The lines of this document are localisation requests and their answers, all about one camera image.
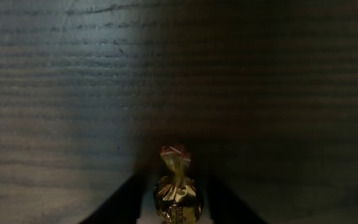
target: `wooden surface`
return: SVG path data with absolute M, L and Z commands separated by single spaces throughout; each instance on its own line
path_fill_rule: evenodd
M 270 223 L 358 224 L 358 0 L 0 0 L 0 223 L 76 223 L 180 140 Z

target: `gold foil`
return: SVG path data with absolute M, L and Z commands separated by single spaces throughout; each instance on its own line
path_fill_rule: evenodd
M 183 145 L 164 146 L 160 151 L 168 169 L 174 175 L 161 177 L 154 188 L 157 213 L 168 224 L 194 224 L 201 216 L 203 199 L 194 180 L 185 176 L 190 155 Z

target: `wood grain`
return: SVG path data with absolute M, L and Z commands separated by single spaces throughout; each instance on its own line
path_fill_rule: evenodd
M 0 0 L 0 223 L 76 223 L 171 140 L 270 223 L 358 224 L 358 1 Z

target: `gold candy wrapper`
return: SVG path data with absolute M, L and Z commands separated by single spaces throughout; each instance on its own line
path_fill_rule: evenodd
M 154 188 L 157 213 L 167 224 L 194 224 L 201 216 L 203 199 L 194 180 L 185 176 L 190 155 L 183 145 L 164 146 L 160 151 L 168 169 L 175 175 L 161 177 Z

